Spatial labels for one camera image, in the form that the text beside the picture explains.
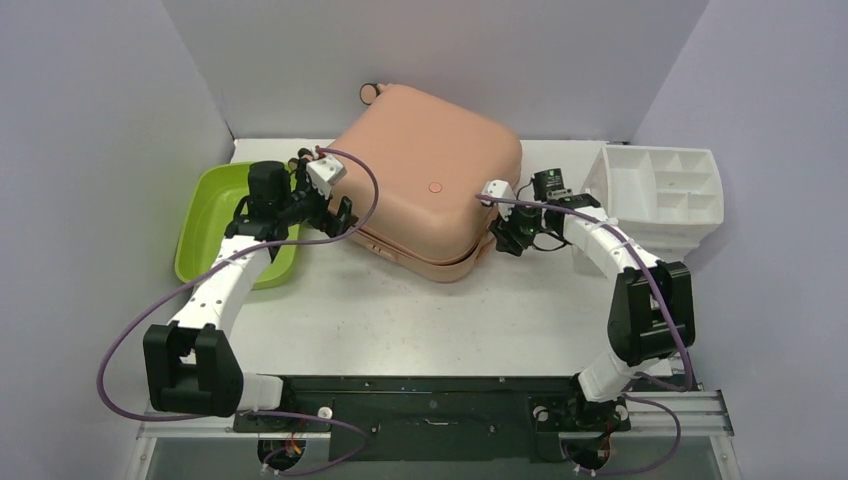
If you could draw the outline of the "pink hard-shell suitcase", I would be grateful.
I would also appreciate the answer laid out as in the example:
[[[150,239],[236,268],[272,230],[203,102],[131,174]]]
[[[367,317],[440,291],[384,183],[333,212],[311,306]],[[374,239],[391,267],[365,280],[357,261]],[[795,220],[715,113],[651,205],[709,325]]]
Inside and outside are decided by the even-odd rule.
[[[346,168],[331,209],[375,211],[352,241],[428,280],[466,276],[490,248],[496,213],[477,196],[491,180],[515,186],[522,144],[504,124],[401,84],[362,88],[365,111],[327,144]]]

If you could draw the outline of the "green plastic tray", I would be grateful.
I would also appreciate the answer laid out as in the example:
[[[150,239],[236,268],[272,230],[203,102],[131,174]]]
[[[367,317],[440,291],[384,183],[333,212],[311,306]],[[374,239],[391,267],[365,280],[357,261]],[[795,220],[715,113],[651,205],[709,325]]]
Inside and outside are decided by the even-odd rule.
[[[250,163],[233,163],[206,171],[195,186],[174,261],[177,278],[186,283],[206,272],[217,258],[226,226],[239,201],[249,193]]]

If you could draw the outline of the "white plastic drawer organizer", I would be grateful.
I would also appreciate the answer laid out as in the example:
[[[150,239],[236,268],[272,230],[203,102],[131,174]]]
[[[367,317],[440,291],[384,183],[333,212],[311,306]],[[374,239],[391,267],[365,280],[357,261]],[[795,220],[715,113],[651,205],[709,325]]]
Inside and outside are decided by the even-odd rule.
[[[708,149],[603,146],[583,185],[640,246],[682,261],[724,221],[724,192]]]

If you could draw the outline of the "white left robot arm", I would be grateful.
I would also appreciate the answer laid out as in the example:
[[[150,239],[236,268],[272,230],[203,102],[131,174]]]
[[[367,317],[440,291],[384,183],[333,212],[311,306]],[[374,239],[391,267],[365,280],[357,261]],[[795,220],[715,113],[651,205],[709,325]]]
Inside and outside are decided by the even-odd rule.
[[[279,161],[249,166],[247,193],[234,208],[210,275],[165,324],[148,327],[143,353],[152,407],[160,412],[228,417],[258,411],[272,429],[291,427],[298,402],[273,375],[244,372],[228,332],[249,292],[272,265],[290,229],[309,223],[330,238],[357,218],[349,197],[331,210],[333,187],[345,176],[334,156],[302,157],[294,171]]]

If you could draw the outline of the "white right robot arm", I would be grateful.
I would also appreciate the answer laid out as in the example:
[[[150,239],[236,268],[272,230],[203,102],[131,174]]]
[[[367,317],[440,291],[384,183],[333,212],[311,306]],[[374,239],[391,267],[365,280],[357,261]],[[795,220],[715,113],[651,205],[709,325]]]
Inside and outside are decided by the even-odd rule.
[[[534,198],[518,198],[504,180],[485,184],[478,198],[497,215],[489,226],[496,249],[513,256],[548,235],[583,254],[614,284],[599,357],[578,373],[564,400],[566,418],[578,427],[607,421],[637,380],[672,384],[649,374],[659,361],[679,355],[690,388],[694,372],[687,349],[695,340],[692,279],[681,262],[667,262],[628,236],[589,193],[566,188],[558,169],[533,177]]]

